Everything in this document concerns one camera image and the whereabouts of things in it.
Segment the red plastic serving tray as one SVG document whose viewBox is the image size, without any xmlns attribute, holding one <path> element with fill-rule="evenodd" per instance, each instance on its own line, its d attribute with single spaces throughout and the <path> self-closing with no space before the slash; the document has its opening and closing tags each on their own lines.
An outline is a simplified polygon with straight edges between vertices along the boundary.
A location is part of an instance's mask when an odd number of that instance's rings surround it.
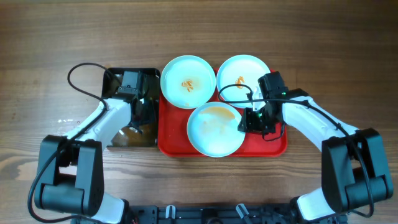
<svg viewBox="0 0 398 224">
<path fill-rule="evenodd" d="M 185 110 L 170 104 L 159 94 L 159 121 L 157 145 L 170 157 L 203 157 L 190 143 L 187 136 L 187 122 L 193 110 Z M 282 125 L 276 125 L 276 132 L 265 139 L 260 134 L 247 134 L 237 151 L 231 157 L 276 157 L 288 146 L 287 131 L 280 135 Z"/>
</svg>

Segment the white plate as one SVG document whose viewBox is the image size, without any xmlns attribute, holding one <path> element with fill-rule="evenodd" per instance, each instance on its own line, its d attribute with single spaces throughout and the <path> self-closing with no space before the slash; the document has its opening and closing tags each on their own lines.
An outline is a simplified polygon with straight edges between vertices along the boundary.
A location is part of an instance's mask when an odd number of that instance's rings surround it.
<svg viewBox="0 0 398 224">
<path fill-rule="evenodd" d="M 238 130 L 241 114 L 221 102 L 209 102 L 196 108 L 187 121 L 187 136 L 200 154 L 226 157 L 236 152 L 246 133 Z"/>
<path fill-rule="evenodd" d="M 219 68 L 216 76 L 218 91 L 227 85 L 244 84 L 253 92 L 252 98 L 262 99 L 258 79 L 270 73 L 269 67 L 259 58 L 252 55 L 236 55 L 227 59 Z M 266 105 L 264 101 L 256 103 L 231 103 L 231 101 L 246 101 L 249 89 L 244 86 L 231 86 L 221 92 L 221 97 L 236 108 L 252 108 L 260 110 Z"/>
<path fill-rule="evenodd" d="M 213 96 L 216 75 L 207 61 L 194 55 L 183 55 L 164 67 L 160 88 L 170 104 L 181 109 L 194 109 Z"/>
</svg>

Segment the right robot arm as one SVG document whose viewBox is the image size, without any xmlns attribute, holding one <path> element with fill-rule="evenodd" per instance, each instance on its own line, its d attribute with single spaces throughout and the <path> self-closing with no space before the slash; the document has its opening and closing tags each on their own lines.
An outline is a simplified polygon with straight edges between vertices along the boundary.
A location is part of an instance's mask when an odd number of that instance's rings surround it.
<svg viewBox="0 0 398 224">
<path fill-rule="evenodd" d="M 321 186 L 293 199 L 294 222 L 313 223 L 346 213 L 370 218 L 377 202 L 392 197 L 384 144 L 375 129 L 358 129 L 340 121 L 301 89 L 266 90 L 258 99 L 249 91 L 246 102 L 264 105 L 258 111 L 245 108 L 239 130 L 265 135 L 276 123 L 286 124 L 322 154 Z"/>
</svg>

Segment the black water tray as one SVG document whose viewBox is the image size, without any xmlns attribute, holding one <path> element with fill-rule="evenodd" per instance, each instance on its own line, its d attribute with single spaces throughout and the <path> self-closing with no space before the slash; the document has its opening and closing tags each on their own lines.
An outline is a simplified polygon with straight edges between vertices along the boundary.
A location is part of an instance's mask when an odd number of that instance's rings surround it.
<svg viewBox="0 0 398 224">
<path fill-rule="evenodd" d="M 157 144 L 158 121 L 159 121 L 159 94 L 160 94 L 160 72 L 156 68 L 109 68 L 104 72 L 101 97 L 123 100 L 131 106 L 132 101 L 126 100 L 118 94 L 118 88 L 122 84 L 124 72 L 141 71 L 147 75 L 149 91 L 145 98 L 152 98 L 155 104 L 157 121 L 141 126 L 143 134 L 139 134 L 129 124 L 123 127 L 111 140 L 113 147 L 152 147 Z"/>
</svg>

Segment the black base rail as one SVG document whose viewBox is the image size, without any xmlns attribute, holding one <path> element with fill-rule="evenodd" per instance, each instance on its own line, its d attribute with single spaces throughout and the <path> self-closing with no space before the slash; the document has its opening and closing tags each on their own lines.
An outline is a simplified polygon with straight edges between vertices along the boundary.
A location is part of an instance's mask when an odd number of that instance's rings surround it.
<svg viewBox="0 0 398 224">
<path fill-rule="evenodd" d="M 300 223 L 298 213 L 287 203 L 238 207 L 131 206 L 131 223 Z"/>
</svg>

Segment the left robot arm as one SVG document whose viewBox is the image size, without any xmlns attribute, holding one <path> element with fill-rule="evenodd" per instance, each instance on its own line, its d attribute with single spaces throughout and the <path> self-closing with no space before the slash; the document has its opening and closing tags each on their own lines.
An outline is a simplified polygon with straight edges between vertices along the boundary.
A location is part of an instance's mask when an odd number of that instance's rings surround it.
<svg viewBox="0 0 398 224">
<path fill-rule="evenodd" d="M 41 223 L 138 223 L 127 200 L 104 190 L 103 150 L 122 128 L 135 126 L 135 118 L 158 114 L 158 100 L 100 98 L 76 129 L 46 136 L 28 193 L 31 217 Z"/>
</svg>

